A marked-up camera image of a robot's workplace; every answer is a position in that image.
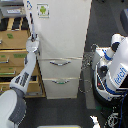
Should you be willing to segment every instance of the drawer handle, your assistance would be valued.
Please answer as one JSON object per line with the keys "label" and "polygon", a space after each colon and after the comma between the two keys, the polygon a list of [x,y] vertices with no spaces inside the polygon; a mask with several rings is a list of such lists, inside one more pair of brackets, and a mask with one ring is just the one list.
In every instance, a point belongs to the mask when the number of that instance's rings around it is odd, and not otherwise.
{"label": "drawer handle", "polygon": [[64,65],[66,65],[66,64],[71,63],[71,61],[67,61],[67,62],[64,62],[64,63],[62,63],[62,64],[55,63],[54,61],[50,61],[50,63],[51,63],[51,64],[54,64],[54,65],[57,65],[57,66],[64,66]]}
{"label": "drawer handle", "polygon": [[52,81],[52,82],[54,82],[54,83],[56,83],[56,84],[66,84],[66,83],[68,83],[69,82],[69,80],[66,80],[66,81]]}
{"label": "drawer handle", "polygon": [[0,73],[0,75],[15,75],[16,71],[8,73]]}
{"label": "drawer handle", "polygon": [[1,89],[0,89],[0,92],[5,92],[5,91],[3,91],[3,88],[6,88],[6,87],[2,86]]}
{"label": "drawer handle", "polygon": [[7,59],[7,61],[1,61],[0,64],[4,64],[4,63],[8,63],[9,59]]}

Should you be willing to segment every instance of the cable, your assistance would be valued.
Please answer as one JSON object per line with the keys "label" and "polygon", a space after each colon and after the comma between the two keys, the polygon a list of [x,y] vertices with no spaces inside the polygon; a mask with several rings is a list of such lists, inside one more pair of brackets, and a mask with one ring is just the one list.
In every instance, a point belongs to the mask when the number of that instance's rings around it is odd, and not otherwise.
{"label": "cable", "polygon": [[81,90],[80,86],[79,86],[78,88],[79,88],[79,91],[80,91],[80,92],[82,92],[82,93],[88,93],[88,92],[91,91],[91,89],[92,89],[92,83],[91,83],[89,80],[84,80],[84,81],[90,83],[90,88],[89,88],[89,90],[83,91],[83,90]]}
{"label": "cable", "polygon": [[92,52],[94,52],[94,51],[93,51],[93,46],[96,46],[96,48],[99,48],[99,46],[98,46],[97,44],[92,44],[92,46],[91,46],[91,51],[92,51]]}
{"label": "cable", "polygon": [[96,1],[98,1],[100,4],[103,4],[106,2],[106,0],[96,0]]}
{"label": "cable", "polygon": [[124,97],[122,99],[122,103],[121,103],[121,118],[120,118],[120,122],[119,122],[119,127],[118,128],[120,128],[120,126],[121,126],[121,122],[122,122],[122,107],[123,107],[123,102],[124,102],[124,99],[125,99],[127,93],[128,93],[128,90],[125,92]]}

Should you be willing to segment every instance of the cabinet door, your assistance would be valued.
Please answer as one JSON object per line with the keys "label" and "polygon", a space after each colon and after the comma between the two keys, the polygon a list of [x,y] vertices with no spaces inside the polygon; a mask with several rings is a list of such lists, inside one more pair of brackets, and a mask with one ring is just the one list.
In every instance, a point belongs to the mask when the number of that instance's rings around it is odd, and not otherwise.
{"label": "cabinet door", "polygon": [[39,61],[42,78],[80,77],[82,59]]}
{"label": "cabinet door", "polygon": [[[79,57],[83,55],[92,0],[29,0],[36,33],[40,37],[38,59]],[[30,11],[24,0],[29,26]],[[49,18],[39,15],[41,7]]]}
{"label": "cabinet door", "polygon": [[43,82],[48,99],[77,98],[78,79],[53,79]]}

